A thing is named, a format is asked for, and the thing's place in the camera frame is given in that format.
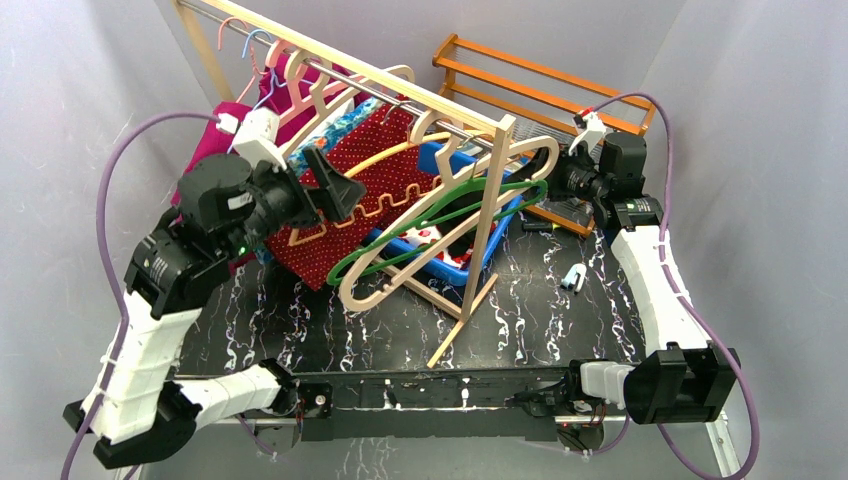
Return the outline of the green velvet hanger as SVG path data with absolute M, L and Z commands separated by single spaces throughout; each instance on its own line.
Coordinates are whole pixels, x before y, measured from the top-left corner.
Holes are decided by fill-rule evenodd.
M 332 286 L 339 286 L 343 280 L 342 271 L 347 268 L 350 264 L 358 260 L 363 255 L 370 253 L 372 251 L 381 250 L 387 243 L 391 242 L 395 238 L 398 238 L 402 233 L 406 233 L 410 229 L 423 229 L 424 227 L 434 226 L 448 220 L 452 220 L 458 216 L 464 215 L 466 213 L 471 213 L 472 210 L 476 208 L 482 207 L 482 201 L 477 201 L 472 203 L 469 206 L 460 208 L 452 213 L 440 215 L 439 212 L 445 208 L 452 201 L 459 199 L 467 194 L 483 191 L 488 178 L 487 177 L 475 177 L 470 180 L 467 180 L 461 183 L 459 186 L 452 188 L 449 190 L 444 197 L 437 200 L 433 205 L 431 205 L 427 210 L 425 210 L 422 214 L 418 215 L 414 219 L 406 222 L 405 224 L 401 224 L 399 227 L 384 231 L 381 235 L 371 241 L 368 245 L 364 247 L 360 247 L 357 250 L 354 250 L 352 253 L 348 254 L 342 260 L 340 260 L 328 273 L 326 283 Z M 516 213 L 519 210 L 525 209 L 539 200 L 541 200 L 548 192 L 548 183 L 544 179 L 537 180 L 522 180 L 517 182 L 509 182 L 506 184 L 502 184 L 499 188 L 500 193 L 506 193 L 513 190 L 526 190 L 535 188 L 537 190 L 536 195 L 532 197 L 528 201 L 524 201 L 520 203 L 518 206 L 510 208 L 502 213 L 499 213 L 494 216 L 496 220 L 501 219 L 504 216 Z

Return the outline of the white red poppy garment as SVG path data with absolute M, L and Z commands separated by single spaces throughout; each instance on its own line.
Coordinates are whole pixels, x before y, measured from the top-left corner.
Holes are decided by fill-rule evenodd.
M 434 244 L 443 237 L 442 231 L 435 226 L 423 229 L 411 228 L 400 235 L 400 239 L 418 248 L 425 244 Z M 435 259 L 452 266 L 463 269 L 470 261 L 473 254 L 473 242 L 466 237 L 460 237 L 450 245 L 440 250 Z

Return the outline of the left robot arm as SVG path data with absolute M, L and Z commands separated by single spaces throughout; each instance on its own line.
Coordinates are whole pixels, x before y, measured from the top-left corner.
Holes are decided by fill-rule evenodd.
M 284 227 L 340 220 L 365 185 L 334 168 L 317 148 L 305 152 L 314 176 L 302 184 L 274 160 L 214 154 L 178 182 L 180 200 L 136 246 L 119 288 L 121 320 L 96 387 L 70 403 L 65 420 L 97 440 L 106 469 L 165 460 L 201 428 L 249 410 L 289 416 L 303 406 L 299 380 L 274 360 L 197 381 L 169 374 L 188 329 L 230 266 Z

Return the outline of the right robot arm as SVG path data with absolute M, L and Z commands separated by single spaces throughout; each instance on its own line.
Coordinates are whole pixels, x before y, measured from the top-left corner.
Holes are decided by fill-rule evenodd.
M 560 153 L 547 178 L 550 199 L 591 205 L 645 336 L 646 357 L 639 363 L 572 361 L 563 399 L 577 414 L 612 403 L 640 425 L 708 423 L 718 418 L 736 377 L 729 357 L 681 303 L 687 295 L 670 236 L 661 231 L 663 208 L 643 191 L 646 158 L 643 137 L 613 132 L 604 138 L 598 161 L 579 140 Z

